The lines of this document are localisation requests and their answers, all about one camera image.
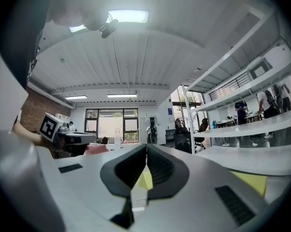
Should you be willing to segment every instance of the office chair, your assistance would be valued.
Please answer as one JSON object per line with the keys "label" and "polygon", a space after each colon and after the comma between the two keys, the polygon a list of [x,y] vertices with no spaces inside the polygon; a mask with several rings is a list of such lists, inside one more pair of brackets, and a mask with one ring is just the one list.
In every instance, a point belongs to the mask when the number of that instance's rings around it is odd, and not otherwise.
{"label": "office chair", "polygon": [[174,144],[176,149],[186,153],[191,153],[192,145],[190,132],[174,134]]}
{"label": "office chair", "polygon": [[[203,131],[206,131],[206,129],[208,128],[208,120],[206,118],[204,118],[202,120],[202,124],[200,126],[200,130],[196,130],[197,132],[203,132]],[[196,146],[200,146],[200,147],[203,147],[203,149],[206,149],[204,147],[204,145],[202,144],[202,142],[204,141],[204,137],[195,137],[194,138],[194,144]]]}

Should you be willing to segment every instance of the red object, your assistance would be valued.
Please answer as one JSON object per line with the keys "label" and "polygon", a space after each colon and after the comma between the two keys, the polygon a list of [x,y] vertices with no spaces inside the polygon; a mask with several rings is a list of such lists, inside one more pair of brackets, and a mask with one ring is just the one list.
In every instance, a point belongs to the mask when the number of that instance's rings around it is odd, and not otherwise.
{"label": "red object", "polygon": [[86,147],[85,155],[91,156],[91,155],[100,154],[103,152],[109,152],[106,145],[88,146],[88,147]]}

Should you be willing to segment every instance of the white ceiling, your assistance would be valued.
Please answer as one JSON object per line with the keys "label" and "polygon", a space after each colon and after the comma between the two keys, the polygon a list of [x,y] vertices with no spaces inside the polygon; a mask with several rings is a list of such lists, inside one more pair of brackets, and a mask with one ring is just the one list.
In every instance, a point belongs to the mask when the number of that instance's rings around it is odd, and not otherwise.
{"label": "white ceiling", "polygon": [[[86,102],[110,102],[107,94],[136,92],[130,101],[160,103],[187,78],[210,68],[270,6],[269,0],[111,0],[109,10],[147,10],[148,22],[121,23],[107,39],[98,31],[71,33],[47,23],[31,81],[60,99],[86,95]],[[275,41],[276,25],[274,16],[199,91],[227,79]]]}

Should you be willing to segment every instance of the railing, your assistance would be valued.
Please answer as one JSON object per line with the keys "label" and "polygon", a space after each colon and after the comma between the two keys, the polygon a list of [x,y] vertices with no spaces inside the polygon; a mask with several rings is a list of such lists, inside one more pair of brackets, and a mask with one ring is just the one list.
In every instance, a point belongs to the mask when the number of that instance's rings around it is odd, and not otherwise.
{"label": "railing", "polygon": [[232,81],[230,81],[229,83],[227,83],[224,86],[220,87],[219,89],[211,92],[209,94],[209,96],[211,97],[211,100],[213,101],[213,100],[218,99],[218,98],[220,98],[222,96],[230,94],[231,92],[233,92],[237,88],[242,87],[246,83],[249,83],[249,77],[248,77],[247,72],[241,74],[236,79],[233,79]]}

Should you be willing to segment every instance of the brick wall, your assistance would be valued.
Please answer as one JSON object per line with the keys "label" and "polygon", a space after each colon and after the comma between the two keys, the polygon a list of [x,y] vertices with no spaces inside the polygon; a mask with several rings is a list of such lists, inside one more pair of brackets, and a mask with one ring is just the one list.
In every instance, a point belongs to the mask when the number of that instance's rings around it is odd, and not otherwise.
{"label": "brick wall", "polygon": [[27,87],[26,91],[28,92],[28,98],[22,107],[20,121],[25,129],[31,132],[38,132],[46,112],[52,115],[63,114],[70,116],[71,109],[56,103],[31,88]]}

